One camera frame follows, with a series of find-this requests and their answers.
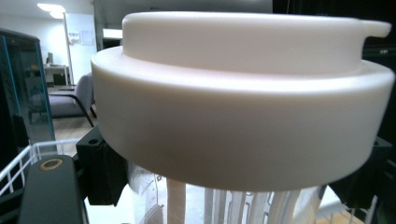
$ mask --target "white wire rack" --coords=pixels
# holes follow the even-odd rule
[[[10,162],[0,172],[0,182],[6,183],[0,189],[0,196],[6,193],[14,192],[14,182],[19,177],[21,178],[21,183],[24,186],[27,170],[32,164],[40,161],[45,156],[66,154],[66,149],[70,147],[75,148],[75,144],[77,141],[79,141],[78,138],[60,141],[40,142],[26,147],[16,158],[14,158],[14,160],[12,160],[12,162]],[[331,195],[330,197],[330,200],[327,203],[322,204],[319,208],[317,218],[326,217],[329,220],[329,223],[333,223],[332,215],[342,213],[343,211],[347,210],[347,207],[339,202],[335,194]],[[376,197],[374,197],[373,199],[372,207],[365,211],[366,219],[364,220],[364,223],[371,223],[371,219],[373,218],[374,214],[375,203]],[[348,223],[356,223],[353,217],[353,211]]]
[[[5,192],[14,192],[14,182],[18,179],[18,177],[21,177],[21,182],[24,186],[27,174],[26,171],[32,164],[40,161],[44,156],[54,154],[64,155],[65,147],[67,145],[75,144],[78,140],[78,138],[75,138],[60,141],[39,142],[26,147],[0,172],[0,182],[7,182],[1,188],[0,196],[5,194]],[[49,147],[53,147],[53,150],[45,150]]]

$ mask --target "white plastic part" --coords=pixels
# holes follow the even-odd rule
[[[355,19],[156,12],[92,57],[99,129],[128,161],[215,189],[301,189],[371,153],[394,81]]]

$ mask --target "white wall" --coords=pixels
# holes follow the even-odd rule
[[[88,14],[66,13],[65,19],[68,35],[76,36],[74,41],[69,39],[72,42],[69,52],[74,83],[78,83],[83,75],[91,72],[91,56],[97,51],[95,24],[93,15]]]
[[[69,65],[63,20],[0,15],[0,27],[40,39],[43,63],[51,52],[55,64]]]

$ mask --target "ceiling light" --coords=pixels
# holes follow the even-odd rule
[[[53,17],[55,19],[63,19],[64,18],[64,14],[62,12],[50,12],[49,14],[51,15],[51,17]]]
[[[104,38],[122,39],[122,30],[103,29]]]
[[[37,6],[43,9],[44,11],[48,11],[48,12],[66,12],[64,7],[60,5],[38,3]]]

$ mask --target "chair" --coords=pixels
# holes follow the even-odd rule
[[[38,113],[47,113],[45,93],[42,89],[41,77],[27,77],[25,79],[26,85],[26,98],[29,106],[28,118],[29,123],[32,124],[32,116]]]
[[[88,110],[91,110],[92,115],[96,118],[92,104],[93,83],[91,73],[82,76],[74,90],[54,91],[49,94],[49,105],[53,118],[86,117],[93,127],[88,115]]]

